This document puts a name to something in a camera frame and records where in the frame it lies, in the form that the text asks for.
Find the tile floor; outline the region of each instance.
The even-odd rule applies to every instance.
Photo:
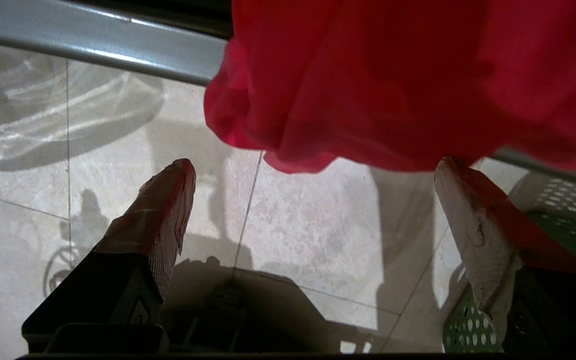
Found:
[[[0,359],[26,352],[24,319],[178,157],[198,182],[167,308],[233,279],[321,351],[441,351],[465,280],[432,174],[279,173],[206,128],[203,93],[0,47]],[[526,173],[478,166],[505,191]]]

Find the green perforated basket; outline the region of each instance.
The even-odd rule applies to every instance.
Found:
[[[488,315],[477,310],[469,286],[443,325],[446,353],[503,353]]]

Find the gray metal bar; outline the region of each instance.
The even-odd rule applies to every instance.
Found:
[[[522,167],[530,171],[545,173],[556,178],[576,183],[576,172],[557,170],[509,147],[498,150],[496,153],[494,153],[494,155],[491,156],[491,158],[499,160],[500,162]]]
[[[0,0],[0,45],[206,85],[226,41],[62,0]]]

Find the tile grout line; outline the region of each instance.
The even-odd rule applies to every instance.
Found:
[[[31,212],[36,212],[36,213],[48,215],[48,216],[50,216],[50,217],[54,217],[54,218],[57,218],[57,219],[60,219],[60,220],[68,221],[67,218],[61,217],[61,216],[59,216],[59,215],[51,214],[50,212],[46,212],[46,211],[43,211],[43,210],[33,209],[32,207],[25,206],[25,205],[20,205],[19,203],[14,203],[14,202],[12,202],[12,201],[3,200],[3,199],[1,199],[1,198],[0,198],[0,203],[4,203],[4,204],[7,204],[7,205],[12,205],[13,207],[18,207],[18,208],[22,208],[22,209],[25,209],[25,210],[30,210]]]
[[[315,292],[315,293],[318,293],[318,294],[323,294],[323,295],[325,295],[325,296],[333,297],[333,298],[335,298],[335,299],[339,299],[339,300],[343,300],[343,301],[348,301],[348,303],[353,303],[353,304],[356,304],[356,305],[365,306],[366,308],[375,309],[375,310],[378,310],[378,311],[380,311],[380,312],[384,312],[384,313],[388,313],[388,314],[392,314],[392,315],[397,315],[397,316],[401,316],[401,315],[402,315],[402,314],[400,314],[400,313],[398,313],[398,312],[394,312],[394,311],[386,310],[386,309],[380,309],[379,307],[377,307],[377,306],[375,306],[375,305],[369,305],[368,303],[359,302],[359,301],[353,300],[353,299],[351,299],[351,298],[345,298],[345,297],[342,297],[342,296],[339,296],[339,295],[329,294],[329,293],[324,292],[324,291],[322,291],[322,290],[312,289],[312,288],[310,288],[310,287],[301,286],[301,285],[297,285],[297,287],[298,287],[299,289],[308,290],[309,292]]]
[[[239,242],[237,244],[237,253],[235,254],[235,262],[232,264],[232,274],[230,279],[232,280],[235,277],[235,269],[237,269],[237,261],[240,259],[240,250],[242,249],[242,241],[244,239],[244,233],[246,231],[246,225],[248,223],[248,216],[250,212],[250,205],[252,204],[252,197],[255,193],[255,186],[257,185],[257,178],[259,176],[259,169],[261,168],[261,160],[263,158],[264,152],[259,152],[259,158],[256,162],[256,169],[254,169],[254,179],[252,181],[252,187],[250,189],[250,196],[248,198],[248,203],[246,207],[246,215],[244,216],[244,223],[241,226],[241,234],[239,235]]]
[[[71,80],[70,62],[66,60],[66,173],[68,174],[68,256],[73,268],[73,225],[71,224]]]
[[[395,331],[395,328],[397,328],[397,325],[400,323],[400,320],[402,319],[403,314],[406,312],[406,308],[408,307],[410,301],[412,300],[412,297],[414,296],[415,292],[417,291],[417,288],[419,287],[419,283],[421,283],[422,278],[426,274],[426,271],[428,270],[430,263],[432,263],[433,259],[435,259],[435,255],[437,254],[437,251],[439,251],[439,248],[441,248],[442,243],[446,240],[446,232],[448,232],[448,230],[450,230],[450,224],[448,224],[448,226],[446,226],[445,230],[443,230],[443,234],[441,234],[441,240],[439,240],[439,244],[437,244],[437,248],[435,248],[432,251],[432,256],[430,256],[430,259],[428,260],[428,262],[423,267],[423,271],[421,273],[421,276],[419,276],[419,279],[416,281],[416,285],[414,285],[414,290],[410,293],[410,297],[408,297],[408,299],[406,301],[406,305],[404,305],[403,309],[401,310],[401,314],[399,315],[397,321],[395,321],[395,324],[392,326],[392,329],[388,333],[388,337],[386,338],[386,342],[384,342],[384,344],[379,349],[380,353],[384,352],[384,348],[386,348],[386,345],[388,345],[388,342],[390,342],[391,337],[393,336],[393,333]]]

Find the beige marble tile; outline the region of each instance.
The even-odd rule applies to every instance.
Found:
[[[236,266],[400,313],[446,227],[432,173],[339,159],[286,175],[262,163],[242,239],[250,261]]]
[[[450,231],[401,314],[384,353],[439,353],[443,351],[444,322],[467,286],[464,266]]]
[[[234,283],[251,309],[318,353],[376,353],[398,319],[272,274],[238,269]]]
[[[74,264],[144,182],[174,159],[189,158],[197,186],[179,261],[215,256],[233,266],[259,152],[231,148],[206,127],[200,86],[91,64],[69,66]]]
[[[68,216],[66,60],[0,47],[0,199]]]
[[[54,216],[0,201],[2,360],[28,353],[21,325],[50,292],[50,283],[58,278],[54,275],[68,269],[68,235],[62,234],[61,223]]]

